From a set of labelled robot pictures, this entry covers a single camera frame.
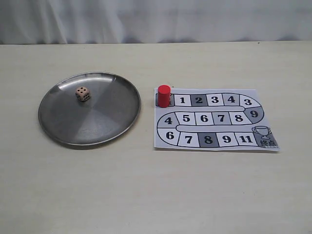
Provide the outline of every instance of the table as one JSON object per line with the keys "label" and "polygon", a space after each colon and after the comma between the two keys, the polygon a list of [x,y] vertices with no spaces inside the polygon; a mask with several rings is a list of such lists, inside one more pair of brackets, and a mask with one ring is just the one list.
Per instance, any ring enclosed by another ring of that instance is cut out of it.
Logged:
{"label": "table", "polygon": [[[1,45],[0,60],[1,233],[312,233],[311,41]],[[61,147],[39,103],[90,71],[131,81],[140,117],[105,147]],[[281,152],[156,151],[160,84],[257,89]]]}

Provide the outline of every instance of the metal plate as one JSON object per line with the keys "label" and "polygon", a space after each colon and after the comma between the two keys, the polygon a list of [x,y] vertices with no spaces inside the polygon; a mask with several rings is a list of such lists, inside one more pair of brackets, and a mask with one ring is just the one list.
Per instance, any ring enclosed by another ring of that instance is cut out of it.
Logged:
{"label": "metal plate", "polygon": [[[85,86],[91,98],[75,96]],[[84,73],[56,84],[42,99],[38,118],[53,140],[71,146],[97,145],[126,132],[135,122],[141,99],[125,78],[102,72]]]}

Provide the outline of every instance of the white backdrop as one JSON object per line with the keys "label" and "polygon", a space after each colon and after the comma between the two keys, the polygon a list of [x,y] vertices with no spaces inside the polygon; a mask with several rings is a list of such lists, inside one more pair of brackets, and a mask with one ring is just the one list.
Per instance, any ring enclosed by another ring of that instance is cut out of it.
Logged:
{"label": "white backdrop", "polygon": [[312,0],[1,0],[0,43],[311,40]]}

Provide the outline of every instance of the die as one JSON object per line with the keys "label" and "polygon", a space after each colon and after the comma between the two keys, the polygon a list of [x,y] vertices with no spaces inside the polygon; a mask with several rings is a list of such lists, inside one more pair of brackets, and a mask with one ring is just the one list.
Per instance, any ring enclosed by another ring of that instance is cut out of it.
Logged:
{"label": "die", "polygon": [[86,101],[90,98],[90,92],[86,87],[78,87],[75,93],[79,101]]}

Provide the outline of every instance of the red cylinder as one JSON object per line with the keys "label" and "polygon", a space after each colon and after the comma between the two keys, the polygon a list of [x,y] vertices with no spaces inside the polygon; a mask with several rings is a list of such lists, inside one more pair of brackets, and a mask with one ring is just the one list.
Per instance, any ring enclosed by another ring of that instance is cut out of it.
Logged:
{"label": "red cylinder", "polygon": [[158,106],[166,108],[170,103],[171,88],[168,85],[161,85],[158,87]]}

